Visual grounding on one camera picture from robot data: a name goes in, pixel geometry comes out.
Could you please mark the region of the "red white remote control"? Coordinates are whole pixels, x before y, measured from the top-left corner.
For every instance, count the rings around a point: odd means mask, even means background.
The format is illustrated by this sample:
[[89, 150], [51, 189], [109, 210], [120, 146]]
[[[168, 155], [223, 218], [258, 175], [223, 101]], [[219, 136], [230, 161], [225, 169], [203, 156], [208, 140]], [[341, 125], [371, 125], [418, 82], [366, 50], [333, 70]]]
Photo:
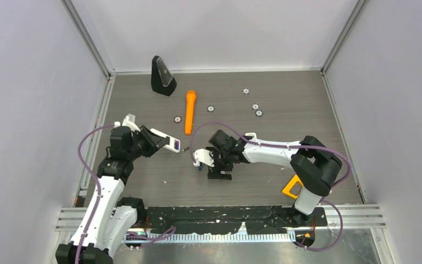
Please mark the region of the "red white remote control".
[[166, 144], [163, 146], [163, 148], [175, 153], [179, 153], [181, 151], [181, 141], [179, 139], [172, 137], [168, 134], [165, 134], [156, 129], [151, 129], [150, 131], [154, 135], [166, 139]]

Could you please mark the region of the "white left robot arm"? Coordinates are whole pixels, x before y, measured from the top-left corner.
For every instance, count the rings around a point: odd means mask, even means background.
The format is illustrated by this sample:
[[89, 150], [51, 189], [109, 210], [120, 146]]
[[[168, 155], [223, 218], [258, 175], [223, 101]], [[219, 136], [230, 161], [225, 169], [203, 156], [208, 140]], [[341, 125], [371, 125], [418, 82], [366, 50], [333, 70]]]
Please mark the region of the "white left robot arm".
[[133, 162], [151, 157], [168, 145], [175, 146], [175, 140], [145, 126], [111, 130], [106, 157], [94, 176], [93, 197], [70, 241], [58, 245], [57, 263], [113, 263], [128, 229], [143, 226], [147, 219], [142, 199], [120, 196], [133, 171]]

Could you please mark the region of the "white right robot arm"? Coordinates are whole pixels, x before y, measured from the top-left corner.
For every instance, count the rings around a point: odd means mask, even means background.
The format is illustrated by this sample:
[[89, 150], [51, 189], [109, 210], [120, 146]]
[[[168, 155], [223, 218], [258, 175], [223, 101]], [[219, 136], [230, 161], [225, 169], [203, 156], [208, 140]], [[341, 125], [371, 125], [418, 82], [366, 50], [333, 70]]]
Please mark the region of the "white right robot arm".
[[338, 155], [313, 136], [301, 141], [276, 142], [261, 140], [252, 133], [235, 139], [218, 130], [209, 143], [209, 147], [193, 153], [194, 166], [206, 165], [209, 179], [231, 180], [230, 172], [239, 163], [291, 167], [295, 175], [289, 186], [301, 185], [300, 192], [293, 196], [291, 212], [292, 220], [299, 226], [313, 219], [316, 205], [328, 196], [342, 168]]

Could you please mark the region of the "black wedge stand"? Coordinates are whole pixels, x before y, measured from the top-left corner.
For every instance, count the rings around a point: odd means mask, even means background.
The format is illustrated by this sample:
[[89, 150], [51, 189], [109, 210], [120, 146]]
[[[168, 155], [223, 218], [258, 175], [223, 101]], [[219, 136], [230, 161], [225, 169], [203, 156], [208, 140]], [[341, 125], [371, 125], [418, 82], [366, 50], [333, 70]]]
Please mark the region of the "black wedge stand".
[[154, 92], [171, 96], [177, 87], [177, 82], [173, 74], [166, 67], [160, 56], [154, 56], [152, 59], [151, 70], [151, 88]]

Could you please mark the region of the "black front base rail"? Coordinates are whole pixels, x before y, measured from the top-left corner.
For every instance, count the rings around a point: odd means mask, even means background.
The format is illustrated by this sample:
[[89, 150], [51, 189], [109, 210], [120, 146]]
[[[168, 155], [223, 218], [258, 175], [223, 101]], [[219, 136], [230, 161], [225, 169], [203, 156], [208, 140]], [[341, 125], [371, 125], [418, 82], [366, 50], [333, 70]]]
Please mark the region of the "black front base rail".
[[297, 215], [285, 206], [150, 207], [146, 228], [159, 234], [170, 227], [176, 234], [235, 234], [245, 227], [248, 234], [283, 234], [287, 228], [326, 227], [322, 207], [312, 215]]

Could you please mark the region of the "yellow triangular frame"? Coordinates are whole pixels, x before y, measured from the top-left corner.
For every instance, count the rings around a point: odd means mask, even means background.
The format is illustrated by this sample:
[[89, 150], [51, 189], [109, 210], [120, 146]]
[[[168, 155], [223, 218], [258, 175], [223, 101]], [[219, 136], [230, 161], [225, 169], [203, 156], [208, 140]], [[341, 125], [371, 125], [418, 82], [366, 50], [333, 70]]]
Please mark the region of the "yellow triangular frame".
[[292, 179], [286, 184], [286, 186], [281, 190], [281, 193], [296, 200], [303, 187], [304, 185], [301, 182], [299, 176], [295, 174]]

